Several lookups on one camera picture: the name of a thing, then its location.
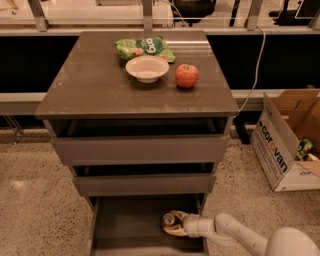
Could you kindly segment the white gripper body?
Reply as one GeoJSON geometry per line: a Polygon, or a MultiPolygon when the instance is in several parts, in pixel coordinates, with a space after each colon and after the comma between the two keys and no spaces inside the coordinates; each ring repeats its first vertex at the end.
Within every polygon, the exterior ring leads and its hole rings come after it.
{"type": "Polygon", "coordinates": [[[198,222],[199,222],[200,216],[197,214],[188,214],[183,219],[183,229],[184,233],[191,237],[191,238],[198,238],[199,232],[198,232],[198,222]]]}

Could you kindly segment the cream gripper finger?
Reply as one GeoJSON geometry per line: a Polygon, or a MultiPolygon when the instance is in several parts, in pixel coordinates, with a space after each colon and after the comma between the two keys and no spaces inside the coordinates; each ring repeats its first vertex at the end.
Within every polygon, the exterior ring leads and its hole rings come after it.
{"type": "Polygon", "coordinates": [[[178,211],[178,210],[172,210],[169,213],[172,213],[175,217],[176,217],[176,223],[182,223],[183,220],[188,216],[187,213],[183,212],[183,211],[178,211]]]}
{"type": "Polygon", "coordinates": [[[175,225],[172,227],[164,227],[163,230],[169,234],[169,235],[173,235],[173,236],[179,236],[179,237],[183,237],[186,236],[187,233],[184,231],[183,227],[181,225],[175,225]]]}

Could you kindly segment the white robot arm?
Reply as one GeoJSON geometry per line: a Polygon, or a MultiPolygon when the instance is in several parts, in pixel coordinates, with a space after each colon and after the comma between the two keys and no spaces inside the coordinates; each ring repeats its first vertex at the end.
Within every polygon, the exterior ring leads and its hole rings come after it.
{"type": "Polygon", "coordinates": [[[226,213],[208,218],[172,210],[163,216],[162,228],[169,235],[203,237],[221,246],[239,243],[252,256],[320,256],[315,242],[298,229],[279,228],[265,238],[226,213]]]}

